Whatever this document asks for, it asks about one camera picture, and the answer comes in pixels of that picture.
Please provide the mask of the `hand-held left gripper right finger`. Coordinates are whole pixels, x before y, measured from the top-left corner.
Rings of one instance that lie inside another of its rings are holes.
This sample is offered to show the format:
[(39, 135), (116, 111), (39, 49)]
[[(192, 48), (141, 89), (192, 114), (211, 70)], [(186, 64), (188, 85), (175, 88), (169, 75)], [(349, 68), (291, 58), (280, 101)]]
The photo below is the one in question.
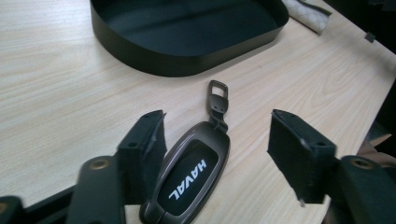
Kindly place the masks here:
[(297, 115), (274, 109), (267, 152), (298, 201), (324, 201), (325, 176), (336, 152), (332, 141)]

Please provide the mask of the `black key rack with tray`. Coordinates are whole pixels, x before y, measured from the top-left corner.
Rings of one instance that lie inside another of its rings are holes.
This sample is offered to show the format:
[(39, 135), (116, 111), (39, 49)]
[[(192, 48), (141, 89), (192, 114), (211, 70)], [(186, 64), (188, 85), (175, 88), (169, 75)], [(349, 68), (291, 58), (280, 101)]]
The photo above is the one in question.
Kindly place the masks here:
[(90, 0), (92, 29), (116, 59), (187, 77), (273, 42), (289, 20), (281, 0)]

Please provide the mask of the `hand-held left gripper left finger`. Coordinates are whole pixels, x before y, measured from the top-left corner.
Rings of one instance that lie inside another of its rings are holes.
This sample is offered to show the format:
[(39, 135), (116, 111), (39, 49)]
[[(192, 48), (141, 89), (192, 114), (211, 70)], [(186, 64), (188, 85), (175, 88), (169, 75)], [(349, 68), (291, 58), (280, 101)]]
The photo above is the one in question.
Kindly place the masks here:
[(161, 110), (143, 115), (117, 149), (122, 196), (126, 204), (151, 198), (166, 152)]

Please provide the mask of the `grey cloth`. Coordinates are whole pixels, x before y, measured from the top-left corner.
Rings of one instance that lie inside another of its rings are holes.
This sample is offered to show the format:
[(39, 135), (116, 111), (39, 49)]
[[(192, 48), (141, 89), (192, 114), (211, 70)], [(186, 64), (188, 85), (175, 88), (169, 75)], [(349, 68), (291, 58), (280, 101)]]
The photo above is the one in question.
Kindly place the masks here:
[(321, 35), (327, 27), (332, 13), (306, 0), (281, 0), (289, 15), (299, 23)]

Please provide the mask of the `grey car key fob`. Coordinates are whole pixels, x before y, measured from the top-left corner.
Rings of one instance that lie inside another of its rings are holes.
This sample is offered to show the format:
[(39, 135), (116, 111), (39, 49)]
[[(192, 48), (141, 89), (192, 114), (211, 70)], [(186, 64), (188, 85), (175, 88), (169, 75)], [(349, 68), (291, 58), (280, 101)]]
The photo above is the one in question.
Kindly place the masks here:
[(219, 182), (230, 153), (231, 140), (224, 115), (228, 87), (208, 84), (209, 120), (184, 133), (163, 161), (152, 197), (140, 208), (143, 224), (191, 224)]

